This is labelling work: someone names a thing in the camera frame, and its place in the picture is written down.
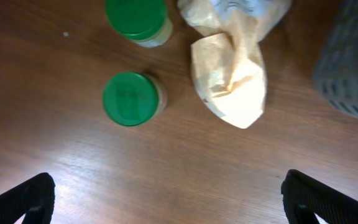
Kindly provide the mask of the green lid jar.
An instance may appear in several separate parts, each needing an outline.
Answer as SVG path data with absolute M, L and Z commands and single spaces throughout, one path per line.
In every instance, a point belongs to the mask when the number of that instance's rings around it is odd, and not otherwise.
M 173 31 L 164 0 L 106 0 L 105 11 L 116 32 L 142 47 L 163 45 Z
M 162 82 L 145 73 L 115 74 L 103 90 L 103 107 L 108 117 L 125 127 L 140 126 L 160 114 L 168 103 Z

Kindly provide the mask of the beige paper bag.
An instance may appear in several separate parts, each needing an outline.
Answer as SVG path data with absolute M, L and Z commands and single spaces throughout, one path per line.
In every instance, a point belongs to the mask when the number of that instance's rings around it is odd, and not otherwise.
M 191 45 L 191 76 L 203 103 L 246 129 L 264 113 L 267 74 L 260 41 L 291 0 L 179 0 L 186 23 L 202 38 Z

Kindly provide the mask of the grey plastic basket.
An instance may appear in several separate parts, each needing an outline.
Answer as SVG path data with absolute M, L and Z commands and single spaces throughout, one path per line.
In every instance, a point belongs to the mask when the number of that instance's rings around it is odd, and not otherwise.
M 341 3 L 312 78 L 334 109 L 358 118 L 358 0 Z

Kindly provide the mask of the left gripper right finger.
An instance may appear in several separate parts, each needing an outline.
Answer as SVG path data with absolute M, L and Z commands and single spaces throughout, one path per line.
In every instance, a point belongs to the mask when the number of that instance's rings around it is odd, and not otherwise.
M 289 224 L 358 224 L 358 201 L 318 180 L 290 169 L 281 186 L 283 207 Z

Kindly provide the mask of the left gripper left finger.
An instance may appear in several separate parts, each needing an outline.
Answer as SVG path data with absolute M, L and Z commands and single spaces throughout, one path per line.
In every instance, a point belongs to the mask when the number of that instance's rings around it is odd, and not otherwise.
M 46 172 L 0 195 L 0 223 L 50 224 L 55 202 L 55 182 Z

